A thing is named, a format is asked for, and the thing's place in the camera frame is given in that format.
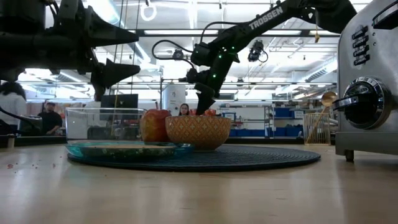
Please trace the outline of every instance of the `wooden table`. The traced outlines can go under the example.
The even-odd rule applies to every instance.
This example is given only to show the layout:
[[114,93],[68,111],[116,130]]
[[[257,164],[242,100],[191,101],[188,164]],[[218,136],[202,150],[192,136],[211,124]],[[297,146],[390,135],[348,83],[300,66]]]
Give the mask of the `wooden table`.
[[0,223],[398,223],[398,157],[350,164],[334,147],[285,147],[322,160],[201,174],[72,164],[63,146],[0,151]]

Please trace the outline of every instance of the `woven bowl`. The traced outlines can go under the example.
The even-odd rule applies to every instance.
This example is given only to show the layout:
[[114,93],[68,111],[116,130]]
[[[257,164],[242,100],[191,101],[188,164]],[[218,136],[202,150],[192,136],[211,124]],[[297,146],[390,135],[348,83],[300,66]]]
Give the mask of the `woven bowl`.
[[218,116],[166,117],[166,131],[174,143],[189,143],[195,151],[214,151],[229,136],[231,120]]

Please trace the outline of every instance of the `dark blue placemat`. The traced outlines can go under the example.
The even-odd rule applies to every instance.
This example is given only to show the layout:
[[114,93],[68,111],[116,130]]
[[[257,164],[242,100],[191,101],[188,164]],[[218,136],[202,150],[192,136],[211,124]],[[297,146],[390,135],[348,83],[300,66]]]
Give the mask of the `dark blue placemat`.
[[275,147],[221,146],[215,152],[198,152],[183,157],[158,159],[150,162],[118,163],[82,159],[68,155],[75,162],[121,169],[175,172],[232,172],[278,169],[316,162],[321,156],[315,152]]

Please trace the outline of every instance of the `glass plate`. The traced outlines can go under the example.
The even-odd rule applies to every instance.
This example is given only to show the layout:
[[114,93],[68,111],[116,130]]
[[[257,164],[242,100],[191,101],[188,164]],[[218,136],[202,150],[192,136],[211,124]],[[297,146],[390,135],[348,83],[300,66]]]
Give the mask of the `glass plate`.
[[101,161],[136,161],[183,156],[193,152],[189,144],[138,141],[84,141],[66,145],[70,154],[82,159]]

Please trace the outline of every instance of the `ceiling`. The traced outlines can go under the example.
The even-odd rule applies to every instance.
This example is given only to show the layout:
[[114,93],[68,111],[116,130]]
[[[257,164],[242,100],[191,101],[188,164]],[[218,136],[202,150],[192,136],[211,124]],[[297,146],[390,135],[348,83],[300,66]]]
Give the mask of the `ceiling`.
[[[351,0],[357,11],[364,8],[371,0]],[[134,85],[119,85],[120,89],[141,89],[147,90],[147,95],[159,95],[155,91],[160,87],[158,83],[139,83],[139,82],[159,82],[160,74],[163,78],[174,79],[185,76],[190,65],[182,61],[174,60],[156,60],[151,55],[152,46],[159,40],[169,39],[188,50],[193,49],[194,43],[199,43],[200,38],[185,35],[189,30],[201,30],[210,22],[228,21],[245,22],[255,18],[257,14],[262,14],[270,9],[273,0],[151,0],[149,7],[143,0],[83,0],[85,6],[91,5],[93,9],[104,20],[116,26],[129,29],[132,32],[148,33],[148,30],[156,35],[144,35],[140,37],[136,45],[119,45],[99,47],[96,49],[97,57],[105,62],[107,58],[115,60],[117,63],[139,64],[142,72],[132,78],[123,80],[123,82],[134,82]],[[53,19],[50,11],[47,12],[47,27],[52,26]],[[225,29],[229,25],[214,25],[209,29]],[[287,91],[296,95],[305,92],[317,90],[317,86],[297,86],[291,85],[292,82],[305,82],[312,74],[319,69],[325,68],[336,58],[338,34],[331,34],[325,30],[320,30],[321,38],[315,43],[313,33],[315,25],[304,22],[300,19],[291,18],[288,21],[276,26],[275,31],[265,33],[265,36],[258,37],[239,53],[241,63],[233,63],[226,82],[236,82],[238,78],[243,78],[244,82],[286,82],[285,85],[244,85],[240,89],[258,95],[262,90],[273,90],[274,92],[286,94]],[[300,34],[285,35],[289,32],[304,30],[307,35],[302,37]],[[203,41],[211,42],[212,36],[206,36]],[[269,59],[266,63],[248,62],[247,57],[249,49],[256,40],[262,40],[264,50],[268,53]],[[169,43],[163,43],[157,46],[155,54],[158,57],[170,57],[176,49]],[[200,67],[199,70],[206,70],[206,67]],[[333,89],[335,86],[329,85],[336,83],[336,67],[328,69],[322,73],[319,78],[312,78],[311,82],[326,85],[326,89]],[[36,74],[35,77],[29,77],[29,74]],[[30,71],[27,75],[20,76],[21,82],[41,82],[46,80],[47,73]],[[79,76],[74,71],[63,71],[63,75],[56,78],[58,86],[62,82],[66,85],[75,86],[78,92],[85,91],[80,97],[90,97],[93,93],[92,88],[84,82],[90,80],[90,74]],[[73,82],[81,82],[80,85],[71,85]],[[236,85],[225,85],[223,89],[238,89]]]

